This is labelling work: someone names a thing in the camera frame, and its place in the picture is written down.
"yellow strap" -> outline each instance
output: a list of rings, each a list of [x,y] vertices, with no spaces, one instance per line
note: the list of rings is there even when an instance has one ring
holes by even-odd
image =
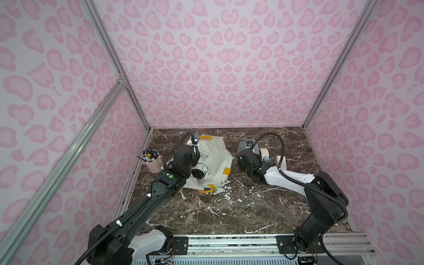
[[[213,139],[213,137],[212,136],[209,136],[209,135],[204,135],[204,136],[200,136],[200,140],[205,140],[205,141],[207,141],[207,140],[212,140]]]
[[[208,193],[208,192],[212,192],[216,189],[216,187],[212,184],[209,184],[208,187],[212,188],[211,190],[199,190],[200,193]]]
[[[225,169],[224,169],[224,175],[229,175],[231,173],[231,168],[228,168],[228,167],[226,167]]]

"brown marble surface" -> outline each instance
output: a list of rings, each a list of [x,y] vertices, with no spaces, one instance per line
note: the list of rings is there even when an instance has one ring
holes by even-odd
[[[149,148],[166,155],[188,130],[155,129]],[[299,127],[291,128],[218,128],[193,129],[197,134],[223,136],[228,151],[236,157],[240,141],[257,139],[263,133],[274,132],[285,142],[287,169],[315,174],[320,170],[318,162]],[[271,160],[280,154],[279,140],[270,135],[260,142],[260,147],[270,151]],[[254,183],[233,160],[228,181],[212,193],[183,188],[151,216],[140,229],[150,231],[163,225],[174,234],[244,234],[244,233],[293,233],[310,213],[304,196],[276,186]],[[157,174],[142,166],[130,206],[143,197],[147,184]],[[330,232],[349,232],[346,223],[332,227]]]

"pink pen holder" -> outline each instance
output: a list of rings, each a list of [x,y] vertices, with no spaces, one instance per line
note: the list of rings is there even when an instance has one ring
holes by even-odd
[[[155,161],[152,162],[145,162],[143,161],[143,164],[146,165],[147,169],[151,172],[151,173],[158,173],[160,172],[162,169],[161,167],[163,166],[163,160],[162,160],[162,156],[159,155],[158,152],[158,158]]]

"pen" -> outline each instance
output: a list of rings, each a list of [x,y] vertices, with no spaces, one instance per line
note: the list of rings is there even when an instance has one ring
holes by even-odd
[[[136,157],[138,157],[138,158],[140,158],[141,160],[143,160],[143,161],[146,161],[144,158],[142,158],[142,157],[139,157],[138,155],[136,155],[136,154],[134,154]]]

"pink leopard print wall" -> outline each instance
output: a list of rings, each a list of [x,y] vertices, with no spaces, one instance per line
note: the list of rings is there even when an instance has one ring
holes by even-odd
[[[307,130],[383,265],[424,260],[423,14],[384,0]]]
[[[73,264],[112,221],[144,135],[122,91],[11,264]]]
[[[0,3],[0,240],[116,80],[78,0]]]
[[[96,0],[150,126],[303,124],[365,0]]]

